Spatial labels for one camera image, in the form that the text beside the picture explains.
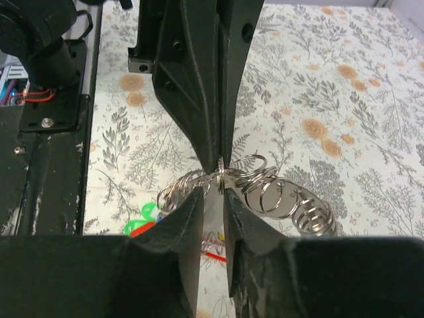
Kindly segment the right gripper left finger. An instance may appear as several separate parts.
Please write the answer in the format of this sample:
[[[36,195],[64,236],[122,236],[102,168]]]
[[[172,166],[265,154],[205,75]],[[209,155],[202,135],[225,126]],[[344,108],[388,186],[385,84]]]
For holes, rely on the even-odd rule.
[[[2,317],[194,317],[203,190],[134,238],[1,239]]]

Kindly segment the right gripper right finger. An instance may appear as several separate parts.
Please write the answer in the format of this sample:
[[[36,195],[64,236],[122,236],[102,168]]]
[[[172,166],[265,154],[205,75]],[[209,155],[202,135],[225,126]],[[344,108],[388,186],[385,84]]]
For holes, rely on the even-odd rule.
[[[423,241],[288,238],[232,190],[223,216],[237,317],[422,317]]]

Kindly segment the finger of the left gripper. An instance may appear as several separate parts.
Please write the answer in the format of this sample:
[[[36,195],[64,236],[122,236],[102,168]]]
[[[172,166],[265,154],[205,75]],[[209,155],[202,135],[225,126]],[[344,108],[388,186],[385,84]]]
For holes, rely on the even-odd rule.
[[[130,72],[150,74],[156,98],[204,171],[219,159],[216,1],[141,1]]]
[[[231,161],[237,94],[263,0],[219,1],[219,156]]]

